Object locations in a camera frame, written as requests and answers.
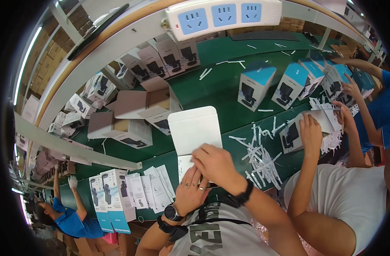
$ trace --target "black wristband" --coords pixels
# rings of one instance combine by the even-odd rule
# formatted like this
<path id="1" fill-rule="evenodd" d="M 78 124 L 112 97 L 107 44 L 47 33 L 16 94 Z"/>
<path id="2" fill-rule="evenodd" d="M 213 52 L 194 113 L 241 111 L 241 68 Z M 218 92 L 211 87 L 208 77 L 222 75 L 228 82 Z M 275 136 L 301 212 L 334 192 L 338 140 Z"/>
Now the black wristband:
<path id="1" fill-rule="evenodd" d="M 164 233 L 168 233 L 169 234 L 169 233 L 171 233 L 172 231 L 174 231 L 177 228 L 177 226 L 171 226 L 167 222 L 163 221 L 161 219 L 161 215 L 158 216 L 157 223 L 158 223 L 159 229 L 161 229 L 161 231 L 164 232 Z"/>
<path id="2" fill-rule="evenodd" d="M 236 203 L 240 205 L 244 205 L 247 201 L 249 201 L 250 193 L 252 193 L 253 190 L 253 182 L 251 182 L 249 179 L 247 179 L 246 181 L 247 181 L 246 191 L 236 197 L 234 196 L 231 198 L 232 200 L 236 200 Z"/>

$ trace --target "worker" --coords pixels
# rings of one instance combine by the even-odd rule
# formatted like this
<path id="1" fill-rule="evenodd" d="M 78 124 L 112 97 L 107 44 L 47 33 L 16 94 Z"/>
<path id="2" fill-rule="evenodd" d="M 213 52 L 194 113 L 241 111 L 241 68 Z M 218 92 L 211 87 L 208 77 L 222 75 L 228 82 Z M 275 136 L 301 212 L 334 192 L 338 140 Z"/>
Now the worker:
<path id="1" fill-rule="evenodd" d="M 77 179 L 69 177 L 69 186 L 73 192 L 77 210 L 64 207 L 60 199 L 58 164 L 54 166 L 54 200 L 53 205 L 37 202 L 36 215 L 40 222 L 58 228 L 62 233 L 75 238 L 100 238 L 106 233 L 102 231 L 97 219 L 87 217 L 83 200 L 77 192 Z"/>
<path id="2" fill-rule="evenodd" d="M 384 86 L 383 91 L 368 106 L 361 95 L 359 87 L 347 74 L 345 75 L 350 83 L 343 82 L 341 85 L 343 92 L 352 96 L 360 109 L 360 113 L 354 117 L 354 120 L 363 154 L 373 146 L 383 147 L 384 149 L 390 148 L 390 72 L 361 59 L 332 56 L 329 56 L 329 59 L 335 64 L 350 65 L 365 71 L 382 82 Z M 319 163 L 335 164 L 337 160 L 347 158 L 348 152 L 347 137 L 344 136 L 341 149 L 335 152 L 335 156 L 331 158 L 332 160 L 320 160 Z"/>
<path id="3" fill-rule="evenodd" d="M 194 166 L 178 185 L 175 202 L 147 230 L 136 255 L 158 255 L 170 240 L 175 242 L 171 256 L 307 256 L 285 211 L 235 170 L 228 151 L 203 144 L 192 156 Z M 208 196 L 209 181 L 233 196 L 220 197 L 189 216 Z M 269 246 L 256 234 L 252 218 L 268 229 Z"/>
<path id="4" fill-rule="evenodd" d="M 317 165 L 321 127 L 304 114 L 303 165 L 284 187 L 284 204 L 298 234 L 319 253 L 354 256 L 367 247 L 390 208 L 390 148 L 385 166 L 367 166 L 349 108 L 332 103 L 344 117 L 337 116 L 348 134 L 349 166 Z"/>

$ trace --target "white t-shirt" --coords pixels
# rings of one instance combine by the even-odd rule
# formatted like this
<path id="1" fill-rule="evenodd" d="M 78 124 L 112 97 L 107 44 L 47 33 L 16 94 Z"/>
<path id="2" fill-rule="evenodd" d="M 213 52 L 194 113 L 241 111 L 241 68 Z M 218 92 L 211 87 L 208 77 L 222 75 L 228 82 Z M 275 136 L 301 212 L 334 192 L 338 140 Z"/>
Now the white t-shirt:
<path id="1" fill-rule="evenodd" d="M 207 219 L 225 218 L 252 222 L 252 216 L 245 207 L 238 209 L 223 203 L 211 203 L 204 208 Z M 184 225 L 198 219 L 198 210 L 184 222 Z M 229 221 L 202 223 L 188 226 L 189 232 L 177 240 L 169 255 L 259 255 L 279 256 L 258 235 L 255 228 L 247 224 Z"/>
<path id="2" fill-rule="evenodd" d="M 300 171 L 287 182 L 286 207 Z M 357 255 L 370 243 L 380 226 L 386 208 L 387 187 L 384 166 L 345 168 L 330 164 L 317 166 L 307 211 L 344 221 L 354 231 Z"/>

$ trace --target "pink basket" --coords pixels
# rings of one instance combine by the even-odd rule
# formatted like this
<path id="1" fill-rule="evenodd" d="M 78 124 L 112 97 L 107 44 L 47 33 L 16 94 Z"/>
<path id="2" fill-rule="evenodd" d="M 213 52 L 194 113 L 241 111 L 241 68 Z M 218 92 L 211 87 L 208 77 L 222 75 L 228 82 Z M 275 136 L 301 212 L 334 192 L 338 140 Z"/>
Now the pink basket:
<path id="1" fill-rule="evenodd" d="M 118 243 L 118 233 L 108 233 L 103 236 L 103 239 L 109 244 L 117 244 Z"/>

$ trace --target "blue shirt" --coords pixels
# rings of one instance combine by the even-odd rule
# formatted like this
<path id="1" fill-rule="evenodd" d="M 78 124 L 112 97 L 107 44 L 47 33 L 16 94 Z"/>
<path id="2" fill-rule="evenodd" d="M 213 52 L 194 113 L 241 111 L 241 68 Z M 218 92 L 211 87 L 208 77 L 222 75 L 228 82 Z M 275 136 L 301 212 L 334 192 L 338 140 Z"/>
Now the blue shirt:
<path id="1" fill-rule="evenodd" d="M 382 70 L 382 80 L 384 90 L 377 99 L 373 99 L 368 105 L 368 110 L 373 119 L 376 129 L 382 131 L 382 141 L 384 149 L 390 148 L 390 72 Z M 364 126 L 361 114 L 358 113 L 355 117 L 358 135 L 360 136 L 361 149 L 363 154 L 370 150 L 373 145 L 368 140 L 366 127 Z"/>
<path id="2" fill-rule="evenodd" d="M 70 207 L 64 207 L 57 197 L 54 198 L 53 209 L 56 212 L 64 212 L 55 222 L 67 235 L 78 238 L 103 237 L 104 232 L 98 220 L 85 217 L 84 221 L 81 221 L 75 210 Z"/>

